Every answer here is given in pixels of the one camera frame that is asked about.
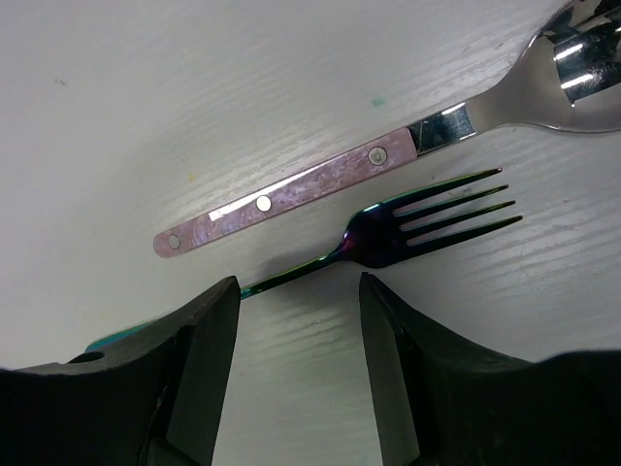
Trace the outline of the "iridescent spoon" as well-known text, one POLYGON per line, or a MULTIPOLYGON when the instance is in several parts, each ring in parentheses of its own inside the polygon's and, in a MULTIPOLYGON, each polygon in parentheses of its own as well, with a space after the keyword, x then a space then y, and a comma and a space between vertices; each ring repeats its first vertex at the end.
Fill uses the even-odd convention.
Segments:
POLYGON ((620 4, 570 1, 494 86, 157 234, 170 258, 505 125, 620 129, 620 4))

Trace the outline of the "iridescent fork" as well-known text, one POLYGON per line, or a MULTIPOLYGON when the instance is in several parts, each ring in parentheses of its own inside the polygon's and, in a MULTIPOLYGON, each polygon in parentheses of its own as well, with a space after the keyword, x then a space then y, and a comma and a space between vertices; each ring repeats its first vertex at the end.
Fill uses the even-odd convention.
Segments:
POLYGON ((242 287, 241 298, 245 300, 262 292, 298 281, 299 284, 295 285, 292 290, 284 292, 286 296, 298 291, 301 294, 297 299, 299 302, 308 306, 323 304, 327 300, 318 296, 319 285, 317 283, 313 283, 309 290, 304 290, 303 286, 310 282, 309 276, 311 274, 319 273, 329 266, 339 262, 351 262, 366 269, 382 269, 467 242, 512 225, 522 220, 523 217, 511 216, 442 236, 430 236, 432 233, 458 223, 510 207, 515 204, 513 200, 431 222, 423 223, 421 221, 424 217, 506 190, 508 189, 506 184, 469 193, 462 197, 443 200, 436 204, 417 207, 403 213, 400 211, 404 207, 420 203, 466 184, 496 176, 502 172, 503 169, 500 167, 487 169, 428 184, 377 202, 350 218, 340 242, 333 250, 289 270, 242 287))

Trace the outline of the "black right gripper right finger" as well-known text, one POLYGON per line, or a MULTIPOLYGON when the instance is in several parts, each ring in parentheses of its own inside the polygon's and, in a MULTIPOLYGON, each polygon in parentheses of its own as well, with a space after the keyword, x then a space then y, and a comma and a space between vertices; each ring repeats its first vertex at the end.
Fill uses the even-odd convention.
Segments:
POLYGON ((386 465, 616 465, 620 354, 529 362, 486 348, 361 276, 363 345, 386 465))

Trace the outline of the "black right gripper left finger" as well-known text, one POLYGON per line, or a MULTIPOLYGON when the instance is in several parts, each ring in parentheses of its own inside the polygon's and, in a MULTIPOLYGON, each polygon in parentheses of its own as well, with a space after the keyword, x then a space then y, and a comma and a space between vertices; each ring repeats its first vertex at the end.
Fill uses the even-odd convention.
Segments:
POLYGON ((1 373, 5 465, 209 465, 236 344, 228 277, 67 363, 1 373))

